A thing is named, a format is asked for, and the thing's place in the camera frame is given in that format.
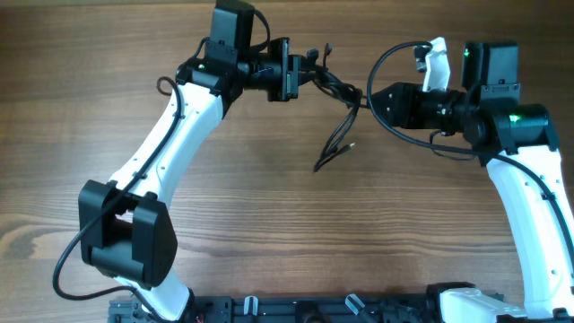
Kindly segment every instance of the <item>wood surface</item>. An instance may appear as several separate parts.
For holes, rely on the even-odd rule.
[[[522,101],[541,102],[574,181],[574,4],[527,1],[260,1],[294,53],[335,46],[331,71],[364,89],[379,55],[445,36],[460,84],[471,39],[520,45]],[[0,9],[0,322],[101,322],[107,302],[56,297],[52,270],[78,231],[77,195],[135,152],[167,99],[155,91],[209,34],[213,4]],[[256,23],[254,42],[264,37]],[[412,52],[391,57],[378,88],[421,82]],[[423,292],[469,281],[523,299],[498,193],[477,161],[441,159],[361,111],[349,153],[311,169],[346,108],[313,86],[289,103],[245,92],[205,140],[176,192],[175,268],[197,295]],[[426,138],[427,131],[409,132]],[[460,138],[440,139],[463,144]],[[75,250],[69,292],[115,285]]]

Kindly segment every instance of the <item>black cable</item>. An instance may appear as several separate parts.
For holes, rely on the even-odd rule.
[[[112,198],[109,202],[107,202],[104,205],[104,207],[101,211],[101,214],[99,216],[94,217],[88,223],[86,223],[86,225],[80,230],[80,232],[78,232],[78,234],[75,235],[75,237],[72,239],[72,241],[70,241],[68,246],[65,248],[64,252],[62,253],[62,256],[57,261],[56,267],[54,268],[54,274],[52,276],[52,287],[54,287],[54,291],[56,292],[56,294],[58,296],[62,297],[63,299],[70,300],[70,301],[86,301],[86,300],[91,300],[91,299],[94,299],[94,298],[97,298],[97,297],[100,297],[103,295],[107,295],[107,294],[113,293],[113,292],[119,292],[119,291],[135,292],[136,291],[136,289],[132,286],[118,286],[118,287],[114,287],[114,288],[109,288],[109,289],[104,290],[104,291],[90,293],[87,295],[72,295],[72,294],[68,294],[68,293],[62,291],[62,289],[60,287],[60,273],[62,272],[62,267],[64,266],[65,261],[70,256],[70,253],[72,252],[74,247],[78,244],[78,242],[80,242],[80,240],[86,234],[86,232],[88,232],[97,222],[99,222],[104,215],[109,214],[117,206],[117,204],[120,202],[122,197],[127,192],[129,192],[130,189],[132,189],[134,187],[134,185],[137,183],[137,181],[150,168],[153,161],[160,154],[161,150],[163,149],[165,144],[169,141],[169,139],[171,138],[171,135],[175,131],[175,129],[178,125],[178,122],[181,118],[183,99],[181,98],[181,92],[179,91],[176,83],[173,82],[167,76],[160,77],[160,79],[158,80],[158,90],[160,88],[159,85],[160,85],[161,81],[165,81],[165,82],[169,83],[171,85],[171,87],[173,88],[173,91],[176,93],[176,100],[178,102],[178,106],[177,106],[176,113],[175,113],[174,118],[173,118],[173,122],[171,122],[171,126],[168,129],[168,132],[165,134],[163,139],[161,139],[160,144],[158,144],[158,146],[155,148],[155,150],[150,155],[150,157],[147,159],[147,161],[145,161],[142,168],[140,168],[140,170],[136,174],[134,174],[134,177],[132,178],[132,180],[129,181],[129,183],[124,187],[124,189],[121,190],[121,192],[119,192],[117,195],[115,195],[114,198]]]
[[[566,225],[566,220],[564,219],[564,214],[562,213],[560,207],[558,206],[558,203],[556,202],[556,196],[546,186],[544,181],[542,179],[540,179],[540,177],[538,177],[538,175],[536,175],[533,171],[531,171],[527,166],[525,166],[525,165],[521,164],[520,162],[515,161],[509,157],[502,156],[502,155],[499,155],[496,153],[487,153],[487,152],[473,151],[473,150],[465,149],[465,148],[445,146],[445,145],[441,145],[441,144],[425,143],[423,141],[420,141],[420,140],[412,138],[408,135],[405,135],[398,130],[395,130],[383,118],[381,118],[379,115],[377,115],[377,112],[374,110],[373,102],[372,102],[372,87],[373,87],[373,83],[375,81],[375,76],[377,74],[378,69],[380,68],[380,66],[383,64],[383,62],[389,56],[391,56],[393,53],[397,52],[398,50],[404,49],[404,48],[417,47],[417,46],[426,46],[426,47],[432,48],[432,45],[430,44],[430,42],[427,42],[427,41],[407,42],[407,43],[397,45],[397,46],[389,49],[387,52],[385,52],[378,59],[377,63],[373,66],[372,70],[370,71],[369,80],[367,81],[367,104],[368,104],[373,116],[375,116],[375,119],[381,124],[381,126],[383,126],[391,134],[405,140],[407,143],[416,144],[416,145],[419,145],[421,147],[429,148],[431,150],[437,150],[437,151],[442,151],[442,152],[447,152],[447,153],[461,153],[461,154],[475,155],[475,156],[478,156],[478,157],[481,157],[484,159],[495,159],[495,160],[499,160],[501,162],[506,162],[506,163],[522,170],[526,175],[528,175],[528,177],[530,177],[538,185],[538,187],[540,187],[540,189],[543,191],[544,198],[549,201],[549,203],[550,203],[550,205],[551,205],[551,207],[552,207],[552,209],[556,215],[558,223],[561,227],[562,236],[564,238],[566,248],[568,250],[568,254],[570,257],[571,268],[572,268],[572,270],[574,270],[574,243],[572,243],[572,238],[571,238],[570,233],[568,231],[568,226]]]
[[[442,131],[441,130],[435,130],[435,131],[430,133],[429,144],[432,144],[434,137],[438,134],[442,134]],[[470,161],[473,161],[474,159],[476,159],[476,155],[472,155],[471,157],[456,157],[456,156],[448,156],[444,153],[439,153],[434,149],[431,149],[431,151],[439,157],[448,158],[448,159],[450,159],[452,161],[456,161],[456,162],[470,162]]]
[[[313,72],[316,73],[317,78],[313,80],[313,83],[317,88],[324,94],[330,96],[335,100],[339,100],[344,103],[347,108],[351,109],[349,114],[345,117],[343,122],[336,128],[336,130],[331,134],[329,139],[327,139],[319,159],[313,167],[313,171],[317,172],[328,162],[332,161],[335,157],[346,153],[352,149],[354,144],[346,144],[341,149],[339,149],[339,144],[343,141],[344,137],[347,135],[352,127],[359,109],[365,107],[361,104],[363,98],[362,90],[356,88],[354,85],[349,83],[343,83],[334,74],[330,73],[326,68],[326,57],[332,51],[330,44],[326,44],[325,52],[323,53],[323,67],[317,66]]]
[[[262,51],[263,49],[267,48],[267,46],[269,46],[269,42],[271,42],[271,30],[269,29],[269,23],[267,22],[267,19],[265,18],[265,16],[258,10],[254,11],[254,14],[257,18],[259,18],[259,20],[263,23],[263,25],[265,26],[265,30],[267,31],[267,39],[262,42],[259,45],[254,45],[252,46],[249,51],[251,52],[251,54],[256,54],[259,53],[260,51]]]

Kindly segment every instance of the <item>wooden table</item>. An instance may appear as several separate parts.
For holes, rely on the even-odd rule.
[[[292,52],[335,46],[328,64],[364,89],[378,56],[408,40],[445,36],[460,84],[471,39],[520,45],[523,102],[550,109],[564,176],[574,180],[574,5],[515,1],[259,1],[272,36]],[[155,89],[209,34],[213,4],[0,9],[0,321],[87,322],[109,296],[56,297],[52,270],[78,231],[76,199],[132,155],[167,99]],[[256,23],[254,42],[264,37]],[[410,51],[378,78],[419,83]],[[311,169],[347,113],[313,86],[289,103],[245,92],[208,137],[171,207],[175,268],[197,295],[422,292],[469,281],[519,304],[522,278],[508,220],[486,170],[401,142],[366,110],[345,139],[354,149]],[[426,138],[427,131],[410,132]],[[463,144],[460,138],[440,139]],[[75,250],[69,292],[115,285]]]

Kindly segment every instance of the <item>wooden tabletop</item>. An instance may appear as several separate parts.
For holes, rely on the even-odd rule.
[[[574,181],[574,4],[514,1],[258,1],[292,52],[334,44],[331,71],[364,89],[397,43],[447,39],[451,86],[467,40],[520,45],[522,101],[551,111],[563,174]],[[162,75],[209,35],[213,4],[0,9],[0,321],[104,321],[107,302],[56,297],[56,259],[78,232],[77,196],[107,181],[152,129]],[[264,38],[256,23],[254,42]],[[377,87],[420,83],[412,52],[390,58]],[[477,161],[406,144],[361,111],[349,153],[312,172],[347,110],[311,85],[289,103],[245,92],[205,140],[176,192],[175,268],[197,295],[423,292],[468,281],[523,299],[499,195]],[[427,138],[429,131],[410,135]],[[460,138],[439,139],[464,145]],[[75,250],[62,285],[115,285]]]

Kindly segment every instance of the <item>wood grain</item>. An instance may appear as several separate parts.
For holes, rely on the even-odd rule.
[[[470,39],[520,44],[524,102],[548,106],[569,193],[574,180],[574,13],[570,2],[262,2],[274,37],[295,53],[335,45],[331,70],[364,88],[387,48],[447,37],[453,87]],[[58,299],[50,278],[77,233],[78,192],[106,181],[155,124],[155,80],[209,34],[213,4],[0,9],[0,321],[106,318],[110,296]],[[257,25],[256,40],[264,37]],[[378,87],[419,82],[411,53],[392,57]],[[470,281],[522,302],[508,220],[485,169],[387,134],[362,111],[355,149],[311,169],[345,108],[312,86],[290,103],[246,92],[197,153],[175,195],[175,267],[198,295],[422,292]],[[410,132],[425,138],[424,131]],[[454,144],[463,144],[460,138]],[[114,285],[77,250],[70,292]]]

